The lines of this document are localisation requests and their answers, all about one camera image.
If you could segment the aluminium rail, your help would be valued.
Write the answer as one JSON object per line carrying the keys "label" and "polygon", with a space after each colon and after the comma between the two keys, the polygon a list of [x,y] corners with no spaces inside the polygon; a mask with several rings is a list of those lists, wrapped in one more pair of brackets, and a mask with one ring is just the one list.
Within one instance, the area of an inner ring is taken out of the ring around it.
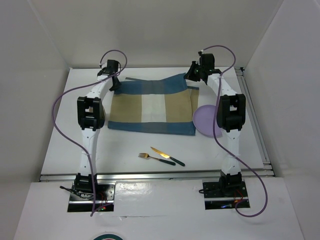
{"label": "aluminium rail", "polygon": [[266,149],[265,141],[263,139],[263,135],[258,123],[257,115],[254,109],[254,105],[252,102],[252,98],[248,89],[248,85],[245,80],[244,71],[245,69],[243,67],[236,67],[235,74],[239,83],[239,87],[241,89],[241,92],[246,96],[247,104],[248,104],[248,116],[250,118],[252,130],[257,142],[257,146],[260,152],[260,155],[262,157],[262,163],[263,163],[263,169],[259,170],[260,176],[262,177],[274,177],[275,173],[273,170],[272,163],[270,162],[270,158]]}
{"label": "aluminium rail", "polygon": [[[120,181],[120,180],[170,180],[170,179],[205,179],[220,177],[219,171],[179,171],[179,172],[153,172],[153,173],[117,173],[117,174],[98,174],[98,181]],[[73,174],[67,175],[41,175],[40,182],[61,182],[74,181]]]}

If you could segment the green round sticker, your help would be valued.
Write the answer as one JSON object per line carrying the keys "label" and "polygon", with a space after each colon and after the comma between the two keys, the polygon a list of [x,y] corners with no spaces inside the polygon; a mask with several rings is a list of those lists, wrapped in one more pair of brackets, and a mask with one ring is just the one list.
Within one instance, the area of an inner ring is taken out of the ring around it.
{"label": "green round sticker", "polygon": [[96,236],[93,240],[124,240],[121,236],[113,233],[104,233]]}

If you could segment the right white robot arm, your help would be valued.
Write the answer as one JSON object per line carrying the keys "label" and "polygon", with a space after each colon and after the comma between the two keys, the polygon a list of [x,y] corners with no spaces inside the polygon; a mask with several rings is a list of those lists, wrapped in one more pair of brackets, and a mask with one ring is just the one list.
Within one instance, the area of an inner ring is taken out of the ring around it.
{"label": "right white robot arm", "polygon": [[230,197],[242,184],[239,142],[246,121],[246,97],[233,90],[222,76],[222,72],[215,69],[215,57],[212,53],[200,51],[198,54],[199,60],[191,63],[184,78],[194,82],[204,81],[217,95],[215,123],[224,130],[227,139],[227,147],[221,147],[227,152],[227,157],[222,162],[218,186],[204,190],[203,193]]}

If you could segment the beige paper cup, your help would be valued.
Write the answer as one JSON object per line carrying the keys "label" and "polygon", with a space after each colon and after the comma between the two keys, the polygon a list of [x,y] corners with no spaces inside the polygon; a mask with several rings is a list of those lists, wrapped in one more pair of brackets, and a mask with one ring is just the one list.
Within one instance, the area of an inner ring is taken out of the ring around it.
{"label": "beige paper cup", "polygon": [[105,108],[102,106],[102,110],[103,110],[103,119],[104,119],[104,121],[106,121],[107,120],[107,114],[106,114],[106,110],[105,110]]}

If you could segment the aluminium right side rail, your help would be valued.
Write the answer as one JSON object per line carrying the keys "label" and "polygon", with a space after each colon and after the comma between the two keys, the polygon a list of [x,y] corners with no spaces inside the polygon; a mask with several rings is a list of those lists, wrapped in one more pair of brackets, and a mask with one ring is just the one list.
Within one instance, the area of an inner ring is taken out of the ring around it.
{"label": "aluminium right side rail", "polygon": [[274,177],[275,173],[273,170],[272,163],[270,162],[270,158],[266,149],[265,141],[263,139],[263,135],[258,123],[257,115],[254,109],[254,105],[252,102],[252,98],[248,89],[248,85],[245,80],[244,71],[245,69],[243,67],[236,67],[235,74],[239,83],[239,87],[241,89],[241,92],[246,96],[247,104],[248,104],[248,116],[250,118],[252,130],[257,142],[257,146],[260,152],[260,155],[262,157],[262,163],[263,163],[263,169],[259,170],[260,176],[262,177]]}

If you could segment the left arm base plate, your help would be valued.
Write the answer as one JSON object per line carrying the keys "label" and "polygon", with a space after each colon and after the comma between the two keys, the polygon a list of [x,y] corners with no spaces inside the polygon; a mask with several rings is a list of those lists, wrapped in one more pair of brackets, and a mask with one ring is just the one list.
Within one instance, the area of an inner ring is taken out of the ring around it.
{"label": "left arm base plate", "polygon": [[[100,184],[96,190],[96,199],[94,209],[97,212],[113,212],[114,199],[115,199],[115,183]],[[84,213],[91,212],[94,203],[92,193],[84,193],[76,191],[75,187],[68,188],[69,201],[67,212],[68,213]]]}

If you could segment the aluminium front rail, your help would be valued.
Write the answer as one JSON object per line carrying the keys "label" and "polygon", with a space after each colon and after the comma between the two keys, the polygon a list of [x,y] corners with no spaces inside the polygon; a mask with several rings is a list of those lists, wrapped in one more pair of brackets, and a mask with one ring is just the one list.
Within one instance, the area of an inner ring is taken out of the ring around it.
{"label": "aluminium front rail", "polygon": [[[153,172],[153,173],[117,173],[117,174],[98,174],[98,181],[120,181],[120,180],[170,180],[170,179],[205,179],[220,177],[219,171],[179,171],[179,172]],[[74,181],[73,174],[67,175],[41,175],[40,182],[61,182]]]}

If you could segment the purple plate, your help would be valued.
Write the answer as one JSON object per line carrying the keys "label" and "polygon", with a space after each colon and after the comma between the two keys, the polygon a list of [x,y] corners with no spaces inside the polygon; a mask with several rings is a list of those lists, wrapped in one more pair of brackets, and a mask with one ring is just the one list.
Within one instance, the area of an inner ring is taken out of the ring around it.
{"label": "purple plate", "polygon": [[216,106],[206,104],[198,107],[193,114],[193,124],[195,128],[203,135],[213,138],[213,122]]}

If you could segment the blue tan checked placemat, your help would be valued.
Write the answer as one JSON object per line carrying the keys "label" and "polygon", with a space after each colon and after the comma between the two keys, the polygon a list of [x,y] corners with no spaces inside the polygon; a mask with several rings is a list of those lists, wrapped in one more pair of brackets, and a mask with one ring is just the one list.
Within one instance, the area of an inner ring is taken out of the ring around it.
{"label": "blue tan checked placemat", "polygon": [[148,134],[194,136],[199,88],[184,74],[159,80],[126,77],[114,91],[107,127]]}

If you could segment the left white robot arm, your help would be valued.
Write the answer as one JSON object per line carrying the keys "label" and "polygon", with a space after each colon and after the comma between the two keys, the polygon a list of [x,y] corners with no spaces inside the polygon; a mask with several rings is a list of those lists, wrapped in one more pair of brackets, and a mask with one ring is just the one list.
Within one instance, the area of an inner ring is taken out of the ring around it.
{"label": "left white robot arm", "polygon": [[97,84],[88,94],[77,99],[77,121],[81,129],[84,150],[81,151],[80,167],[74,188],[88,200],[94,199],[99,193],[96,152],[98,136],[106,122],[103,99],[107,92],[115,91],[121,86],[117,76],[120,67],[121,64],[117,60],[107,60],[97,74]]}

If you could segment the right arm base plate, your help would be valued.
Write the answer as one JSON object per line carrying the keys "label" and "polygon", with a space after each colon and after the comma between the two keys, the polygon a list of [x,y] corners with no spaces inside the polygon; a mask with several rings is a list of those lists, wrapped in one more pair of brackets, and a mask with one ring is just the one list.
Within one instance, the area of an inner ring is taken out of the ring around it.
{"label": "right arm base plate", "polygon": [[250,201],[244,181],[240,186],[227,193],[220,190],[218,182],[203,182],[202,189],[198,192],[204,197],[206,210],[234,209],[237,203],[239,203],[239,209],[250,208]]}

